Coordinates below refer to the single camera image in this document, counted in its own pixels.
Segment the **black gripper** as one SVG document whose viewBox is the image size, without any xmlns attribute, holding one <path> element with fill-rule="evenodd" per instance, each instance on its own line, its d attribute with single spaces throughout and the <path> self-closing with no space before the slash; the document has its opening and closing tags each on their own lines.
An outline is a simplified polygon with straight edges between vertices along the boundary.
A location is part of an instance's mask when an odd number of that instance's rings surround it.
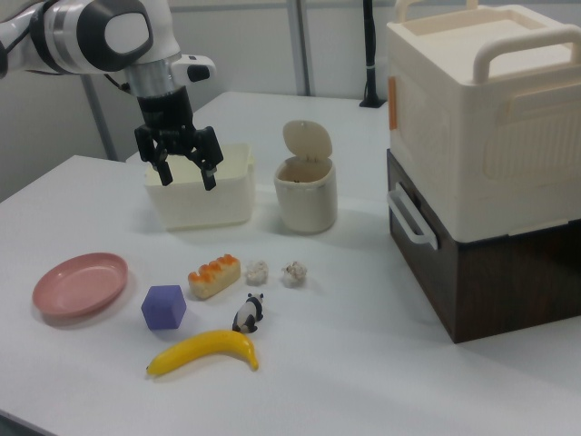
<svg viewBox="0 0 581 436">
<path fill-rule="evenodd" d="M 185 87 L 168 94 L 138 97 L 144 124 L 134 130 L 140 158 L 158 173 L 162 186 L 172 183 L 167 156 L 167 145 L 172 139 L 167 132 L 175 132 L 182 139 L 182 155 L 201 171 L 206 191 L 216 186 L 215 173 L 223 161 L 222 149 L 211 126 L 193 127 L 193 111 Z"/>
</svg>

